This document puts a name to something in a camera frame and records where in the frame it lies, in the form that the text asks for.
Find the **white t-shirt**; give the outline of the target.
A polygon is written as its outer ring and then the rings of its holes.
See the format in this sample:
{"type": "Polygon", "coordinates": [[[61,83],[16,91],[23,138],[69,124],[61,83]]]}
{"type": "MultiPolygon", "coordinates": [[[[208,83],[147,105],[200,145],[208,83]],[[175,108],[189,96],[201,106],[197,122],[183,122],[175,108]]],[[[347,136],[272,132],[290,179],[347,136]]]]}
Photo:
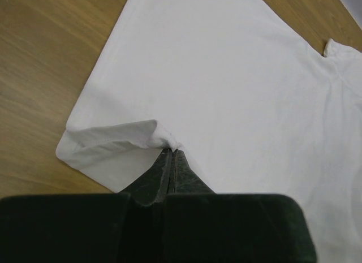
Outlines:
{"type": "Polygon", "coordinates": [[[57,157],[119,192],[161,149],[218,193],[303,208],[319,262],[361,261],[361,52],[316,52],[263,0],[128,0],[57,157]]]}

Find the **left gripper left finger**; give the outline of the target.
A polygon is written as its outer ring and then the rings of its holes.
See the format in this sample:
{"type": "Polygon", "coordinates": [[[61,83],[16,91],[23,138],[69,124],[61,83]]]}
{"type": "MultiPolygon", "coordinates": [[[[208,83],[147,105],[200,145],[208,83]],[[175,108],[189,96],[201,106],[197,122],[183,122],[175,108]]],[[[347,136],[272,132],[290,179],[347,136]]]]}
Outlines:
{"type": "Polygon", "coordinates": [[[159,203],[173,154],[119,193],[11,196],[1,200],[2,262],[152,261],[159,203]]]}

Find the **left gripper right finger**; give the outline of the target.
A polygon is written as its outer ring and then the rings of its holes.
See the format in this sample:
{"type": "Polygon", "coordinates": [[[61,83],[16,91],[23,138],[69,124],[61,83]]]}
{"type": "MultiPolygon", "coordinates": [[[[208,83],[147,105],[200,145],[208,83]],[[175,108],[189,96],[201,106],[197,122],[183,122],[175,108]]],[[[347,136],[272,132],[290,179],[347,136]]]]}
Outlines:
{"type": "Polygon", "coordinates": [[[164,262],[316,262],[301,207],[279,194],[215,194],[173,154],[163,203],[164,262]]]}

